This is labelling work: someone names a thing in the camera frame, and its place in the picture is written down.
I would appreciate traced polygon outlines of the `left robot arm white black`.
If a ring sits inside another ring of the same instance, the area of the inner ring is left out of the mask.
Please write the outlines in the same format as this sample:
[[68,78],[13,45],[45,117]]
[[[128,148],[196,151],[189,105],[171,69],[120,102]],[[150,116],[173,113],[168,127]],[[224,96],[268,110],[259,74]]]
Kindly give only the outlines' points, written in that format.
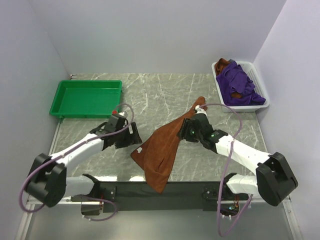
[[23,191],[47,207],[54,207],[62,198],[83,195],[89,201],[102,196],[101,182],[89,174],[68,177],[67,174],[91,156],[109,147],[116,149],[141,144],[137,125],[124,113],[113,114],[107,122],[93,128],[83,139],[68,148],[33,161]]

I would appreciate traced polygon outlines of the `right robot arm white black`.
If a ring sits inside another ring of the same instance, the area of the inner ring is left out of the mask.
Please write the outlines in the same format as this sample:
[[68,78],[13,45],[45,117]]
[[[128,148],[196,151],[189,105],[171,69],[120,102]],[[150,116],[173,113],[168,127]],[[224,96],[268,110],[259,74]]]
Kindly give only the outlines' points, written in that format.
[[181,140],[201,143],[218,155],[230,157],[252,175],[230,174],[223,179],[220,194],[231,200],[237,194],[260,196],[271,206],[278,206],[298,187],[298,181],[284,155],[250,147],[220,129],[213,129],[205,113],[185,118],[177,134]]

